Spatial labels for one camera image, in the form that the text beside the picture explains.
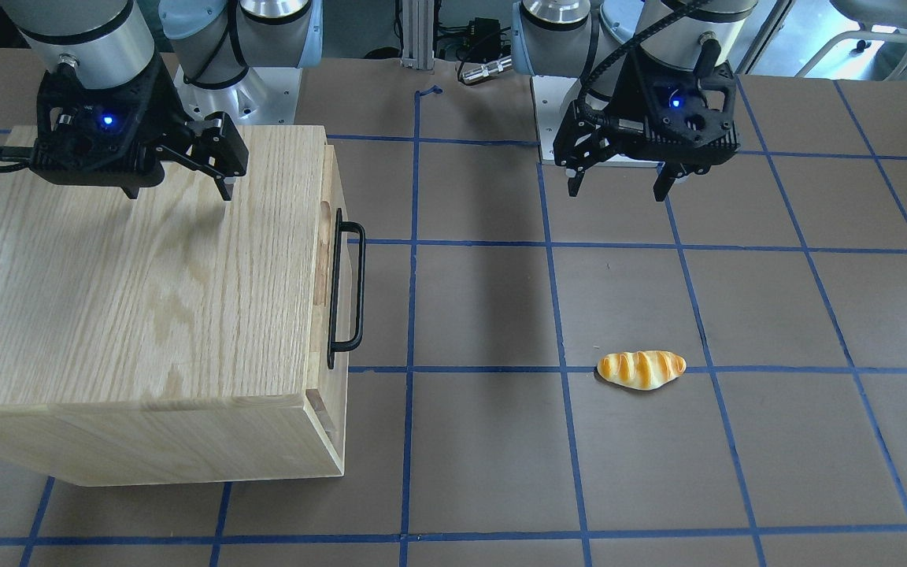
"black metal handle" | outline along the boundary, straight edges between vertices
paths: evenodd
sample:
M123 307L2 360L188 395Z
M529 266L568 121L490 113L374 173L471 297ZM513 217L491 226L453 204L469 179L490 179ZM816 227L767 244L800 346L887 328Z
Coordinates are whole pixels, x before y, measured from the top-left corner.
M342 209L335 215L335 269L331 277L331 323L328 324L328 368L335 367L335 352L355 350L363 342L363 297L366 291L366 229L352 221L342 221ZM335 341L338 327L338 285L342 265L342 246L346 245L342 234L350 232L359 235L359 274L356 279L356 331L347 341Z

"wooden drawer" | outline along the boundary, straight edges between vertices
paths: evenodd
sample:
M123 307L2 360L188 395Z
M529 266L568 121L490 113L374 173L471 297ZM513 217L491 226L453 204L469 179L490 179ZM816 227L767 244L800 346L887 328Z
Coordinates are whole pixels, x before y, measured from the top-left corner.
M230 203L179 165L138 201L0 175L1 458L80 485L343 474L334 148L321 127L240 130L249 172Z

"blue painter's tape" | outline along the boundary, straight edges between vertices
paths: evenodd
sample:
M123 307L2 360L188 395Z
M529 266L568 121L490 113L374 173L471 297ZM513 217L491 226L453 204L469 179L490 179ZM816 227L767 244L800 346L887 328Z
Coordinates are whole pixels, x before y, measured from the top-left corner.
M350 366L350 372L365 373L447 373L447 374L501 374L501 373L557 373L565 370L571 373L593 372L593 366ZM734 374L745 372L756 373L802 373L802 374L904 374L907 376L906 367L874 367L874 366L781 366L777 364L748 364L748 365L718 365L718 366L688 366L686 374Z
M888 176L888 172L885 171L884 165L881 164L877 152L874 151L874 147L870 143L870 139L867 137L867 133L864 132L863 126L860 125L859 118L856 118L856 113L853 112L852 105L849 104L849 99L846 97L846 93L843 92L842 86L839 85L839 82L835 81L835 90L839 91L839 97L842 98L842 104L846 105L846 110L849 111L850 118L853 119L853 124L856 125L856 129L860 132L860 137L863 139L863 143L867 145L867 150L870 151L870 155L874 158L875 164L877 164L877 169L881 172L881 177L884 179L884 183L888 186L888 191L891 191L891 197L895 201L895 205L898 208L898 211L901 212L902 218L905 219L905 224L907 224L907 211L905 206L901 202L901 198L898 196L898 192L895 190L894 184L891 183L891 177Z
M595 530L586 532L590 539L660 539L660 538L727 538L751 535L751 528L676 528L676 530ZM778 525L758 528L763 536L795 536L808 534L889 534L907 532L907 524L840 524L840 525ZM536 539L582 539L583 532L429 532L429 534L267 534L226 535L217 539L211 535L177 535L176 537L141 537L140 535L97 535L89 538L41 537L35 547L79 546L223 546L241 545L302 545L302 544L395 544L401 539L413 542L485 542L535 541ZM0 538L0 547L21 547L29 538Z
M565 405L565 433L569 441L569 459L572 461L572 485L576 491L576 513L579 516L579 537L583 546L583 564L593 567L594 557L590 552L590 537L587 535L587 500L583 497L583 478L579 473L579 449L576 448L576 423L572 419L572 393L569 390L569 374L565 363L565 334L562 331L562 316L558 302L558 279L555 276L554 248L551 246L551 219L548 213L548 198L544 191L544 171L537 164L537 190L541 198L541 221L544 228L545 252L548 257L548 280L551 282L551 312L555 320L555 343L558 348L558 366L561 371L562 403Z
M677 246L677 258L681 263L681 272L684 274L684 284L688 290L688 298L691 301L691 312L694 314L695 326L698 327L698 338L702 341L702 354L705 355L705 363L713 366L713 353L709 350L709 341L705 336L705 322L702 320L702 312L698 308L698 295L695 294L695 288L691 281L691 270L688 268L688 260L685 258L683 245L681 245L681 235L677 231L677 218L674 216L674 209L670 205L670 198L666 198L665 207L667 209L667 218L670 221L670 231L674 237L674 245ZM730 459L734 462L734 473L737 475L737 484L741 489L741 499L744 500L744 512L748 517L748 527L750 528L751 539L755 545L755 555L758 558L758 566L766 567L765 550L762 549L762 539L758 532L758 523L755 520L755 510L751 505L751 495L748 492L748 482L744 477L744 468L741 466L741 457L737 451L737 442L734 438L734 426L730 422L730 415L727 413L727 403L724 401L723 388L720 387L720 378L716 376L715 371L710 371L709 380L713 383L713 395L716 396L716 405L720 409L720 419L723 421L724 434L727 436L727 445L730 447Z
M755 114L753 114L753 110L751 108L751 101L749 100L748 95L746 94L746 92L744 90L744 85L742 85L740 80L738 80L738 88L741 91L741 98L742 98L742 100L744 100L744 108L746 109L746 111L748 111L748 116L749 116L749 118L751 118L751 122L753 123L753 126L755 126L755 132L758 134L758 140L762 146L762 150L765 150L767 152L768 145L765 143L765 137L762 135L761 129L758 125L758 120L756 119ZM846 100L846 95L845 95L845 93L842 93L842 88L839 86L838 82L835 82L835 89L839 91L839 96L841 96L841 98L842 98L842 103L846 105L846 110L849 111L850 116L852 116L852 118L853 118L854 124L856 125L857 129L860 130L860 136L863 137L864 143L867 144L867 148L868 148L868 151L870 151L871 157L873 157L875 159L875 162L877 162L878 168L881 169L881 173L882 173L882 175L884 175L884 169L881 165L881 162L879 162L879 159L877 159L876 154L874 152L874 148L872 148L872 145L870 145L870 141L868 141L866 139L866 134L863 133L863 128L861 128L860 122L859 122L859 120L857 120L856 115L853 114L852 108L849 107L849 101ZM782 180L780 179L779 171L775 166L775 162L772 159L772 155L768 155L767 158L769 161L769 168L771 168L771 170L772 170L772 175L775 177L775 182L776 182L777 186L779 187L779 191L782 194L782 198L786 204L786 209L789 212L789 217L790 217L791 221L793 222L793 227L796 229L796 234L800 240L800 245L802 247L806 248L807 247L806 240L804 239L803 232L800 229L800 225L796 220L796 215L793 213L793 207L789 202L788 194L786 194L785 187L783 186ZM886 175L884 175L884 179L885 179L885 182L889 183L889 186L890 186L890 180L887 179ZM894 461L891 458L891 453L888 451L887 445L884 442L883 435L881 434L881 428L879 428L879 424L877 423L877 417L874 415L874 410L872 410L872 407L870 406L870 402L867 399L867 394L863 387L863 380L860 380L860 374L857 372L856 364L854 364L854 362L853 362L853 355L850 354L849 346L846 345L846 337L845 337L845 335L842 334L842 327L839 326L839 319L837 316L835 316L835 310L831 308L831 301L828 300L827 292L825 291L825 288L824 288L824 282L821 281L820 274L817 272L817 266L814 265L814 260L813 260L813 258L811 258L810 252L804 251L804 255L806 256L807 263L809 263L810 270L813 273L814 283L816 283L817 290L821 294L821 301L824 302L824 308L827 310L828 318L831 319L831 325L832 325L832 327L835 327L835 334L838 335L839 345L842 346L842 354L846 356L846 361L849 362L849 367L851 369L853 369L853 372L852 372L853 382L856 384L857 392L859 392L860 399L863 402L864 410L866 410L866 413L867 413L867 418L870 421L872 430L874 430L874 435L877 438L877 442L878 442L879 448L881 449L881 454L884 457L884 461L887 464L888 470L890 471L893 480L895 481L895 489L896 489L896 492L898 493L898 498L901 499L902 507L905 510L905 514L907 516L907 494L905 493L905 488L901 484L900 478L898 477L898 471L896 470Z
M415 139L410 136L366 136L362 134L328 134L330 140L367 140L367 141L405 141L410 143Z
M37 513L33 516L33 525L30 525L30 537L23 548L23 555L19 559L19 567L28 567L30 565L30 556L33 555L33 546L40 533L40 525L44 522L44 514L47 513L47 503L51 500L51 492L54 491L54 477L48 476L44 482L44 489L40 492L40 503L37 505Z
M530 140L463 140L463 139L419 139L422 143L454 143L464 145L521 145L539 147L541 144Z
M219 516L216 517L216 535L215 542L212 544L212 553L209 556L209 567L219 567L219 555L222 547L220 538L223 537L223 530L226 528L226 513L230 510L230 495L233 492L233 482L223 483L223 498L219 502Z

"toy bread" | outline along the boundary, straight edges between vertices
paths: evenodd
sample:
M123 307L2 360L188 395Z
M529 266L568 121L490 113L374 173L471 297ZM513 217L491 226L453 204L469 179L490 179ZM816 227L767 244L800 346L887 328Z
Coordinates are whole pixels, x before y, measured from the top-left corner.
M686 368L683 358L665 350L609 354L597 365L604 380L634 390L656 390L681 376Z

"wooden box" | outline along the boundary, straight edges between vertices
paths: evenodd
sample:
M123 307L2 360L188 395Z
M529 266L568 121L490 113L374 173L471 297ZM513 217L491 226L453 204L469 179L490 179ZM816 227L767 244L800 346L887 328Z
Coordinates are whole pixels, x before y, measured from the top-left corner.
M137 201L0 175L1 458L80 485L343 474L334 150L321 127L241 133L249 171L229 203L180 165Z

